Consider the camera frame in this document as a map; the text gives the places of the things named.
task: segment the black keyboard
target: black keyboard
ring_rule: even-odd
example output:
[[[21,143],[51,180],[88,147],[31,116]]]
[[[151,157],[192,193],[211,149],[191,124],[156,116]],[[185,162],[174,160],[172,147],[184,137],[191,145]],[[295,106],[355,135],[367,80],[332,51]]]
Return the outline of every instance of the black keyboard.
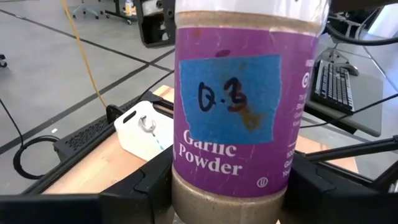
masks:
[[[311,99],[346,114],[354,112],[353,96],[347,69],[321,60],[314,71]]]

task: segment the wooden surface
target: wooden surface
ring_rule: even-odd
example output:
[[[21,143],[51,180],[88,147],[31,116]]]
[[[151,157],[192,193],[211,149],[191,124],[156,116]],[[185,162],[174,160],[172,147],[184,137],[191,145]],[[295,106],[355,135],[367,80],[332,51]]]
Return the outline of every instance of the wooden surface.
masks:
[[[162,86],[154,94],[173,102],[174,89]],[[296,149],[305,153],[324,151],[328,148],[320,144],[298,137]],[[49,187],[45,194],[98,193],[119,182],[146,162],[123,150],[115,134],[107,138],[95,150],[72,167],[63,177]],[[338,159],[331,163],[358,172],[354,158]]]

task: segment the blue painter's tape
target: blue painter's tape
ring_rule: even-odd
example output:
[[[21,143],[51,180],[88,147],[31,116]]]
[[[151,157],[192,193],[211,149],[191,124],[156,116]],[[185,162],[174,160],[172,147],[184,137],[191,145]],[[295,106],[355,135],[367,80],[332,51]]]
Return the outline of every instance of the blue painter's tape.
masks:
[[[273,140],[281,96],[280,55],[183,60],[180,84],[193,139],[218,144]]]

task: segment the white container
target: white container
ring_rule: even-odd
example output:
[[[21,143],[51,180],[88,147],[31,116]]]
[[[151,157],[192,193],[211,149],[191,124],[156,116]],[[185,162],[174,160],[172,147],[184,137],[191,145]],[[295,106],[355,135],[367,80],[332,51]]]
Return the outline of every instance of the white container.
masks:
[[[142,128],[140,119],[146,116],[146,126],[155,123],[153,132]],[[145,161],[149,161],[173,144],[173,119],[158,113],[152,103],[142,101],[114,122],[121,147]]]

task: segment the white lid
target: white lid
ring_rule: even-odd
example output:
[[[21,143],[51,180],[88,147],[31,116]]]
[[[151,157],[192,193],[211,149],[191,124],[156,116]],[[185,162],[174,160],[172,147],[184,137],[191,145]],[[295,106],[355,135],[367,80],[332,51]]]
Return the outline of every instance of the white lid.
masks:
[[[176,0],[175,11],[227,11],[280,16],[322,24],[329,0]]]

